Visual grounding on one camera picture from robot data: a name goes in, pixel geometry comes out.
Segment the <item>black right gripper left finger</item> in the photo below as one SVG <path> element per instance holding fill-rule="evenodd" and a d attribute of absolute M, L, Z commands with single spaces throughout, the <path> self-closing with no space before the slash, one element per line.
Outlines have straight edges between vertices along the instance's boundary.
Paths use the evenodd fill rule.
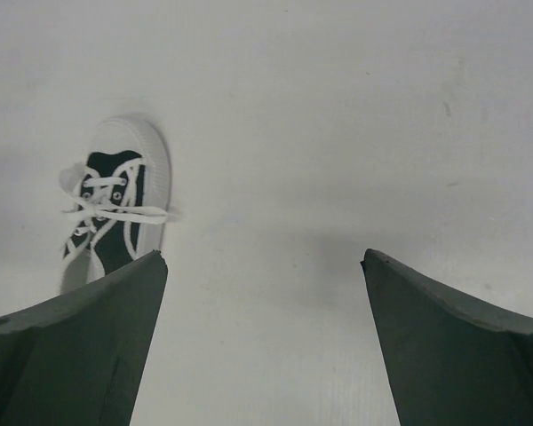
<path fill-rule="evenodd" d="M 153 251 L 0 317 L 0 425 L 128 425 L 168 267 Z"/>

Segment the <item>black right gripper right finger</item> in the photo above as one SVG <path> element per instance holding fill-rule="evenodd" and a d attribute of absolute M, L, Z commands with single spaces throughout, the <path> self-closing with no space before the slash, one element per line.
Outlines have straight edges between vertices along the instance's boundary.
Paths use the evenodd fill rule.
<path fill-rule="evenodd" d="M 533 425 L 533 318 L 373 249 L 361 262 L 402 425 Z"/>

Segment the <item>black white canvas sneaker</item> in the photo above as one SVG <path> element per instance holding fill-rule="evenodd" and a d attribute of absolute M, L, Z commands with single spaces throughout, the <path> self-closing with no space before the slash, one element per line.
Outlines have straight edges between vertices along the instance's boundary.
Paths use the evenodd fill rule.
<path fill-rule="evenodd" d="M 137 114 L 106 119 L 84 162 L 61 171 L 73 202 L 62 254 L 63 293 L 160 249 L 172 221 L 171 157 L 156 127 Z"/>

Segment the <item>white shoelace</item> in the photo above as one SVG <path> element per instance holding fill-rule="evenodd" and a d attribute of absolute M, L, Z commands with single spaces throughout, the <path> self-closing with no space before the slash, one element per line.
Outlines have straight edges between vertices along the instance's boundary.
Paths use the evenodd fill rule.
<path fill-rule="evenodd" d="M 177 210 L 137 203 L 140 184 L 136 179 L 145 168 L 141 159 L 129 160 L 118 166 L 112 175 L 102 177 L 98 171 L 77 163 L 61 171 L 61 190 L 74 203 L 63 214 L 76 227 L 75 237 L 95 234 L 105 222 L 163 225 L 179 218 Z"/>

